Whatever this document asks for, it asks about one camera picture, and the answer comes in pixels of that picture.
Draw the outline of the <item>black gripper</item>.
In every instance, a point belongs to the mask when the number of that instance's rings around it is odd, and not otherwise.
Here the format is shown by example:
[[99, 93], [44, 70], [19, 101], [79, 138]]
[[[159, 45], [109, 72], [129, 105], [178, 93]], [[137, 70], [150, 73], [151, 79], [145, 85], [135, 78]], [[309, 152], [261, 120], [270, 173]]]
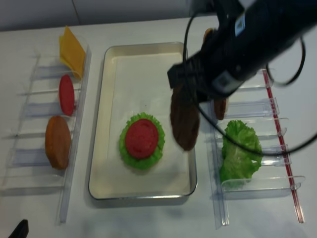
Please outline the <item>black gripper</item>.
[[242, 46], [233, 30], [208, 32], [200, 51], [168, 70], [170, 87], [180, 87], [184, 101], [202, 103], [229, 97], [250, 79]]

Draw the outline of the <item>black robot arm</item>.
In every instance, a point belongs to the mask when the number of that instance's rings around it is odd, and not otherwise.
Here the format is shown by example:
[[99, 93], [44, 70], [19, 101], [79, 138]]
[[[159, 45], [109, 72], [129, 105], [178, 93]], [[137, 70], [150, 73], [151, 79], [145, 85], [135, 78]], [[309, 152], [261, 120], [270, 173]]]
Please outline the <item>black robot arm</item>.
[[316, 23], [314, 0], [258, 0], [223, 15], [201, 49], [170, 68], [169, 85], [189, 88], [199, 102], [226, 98]]

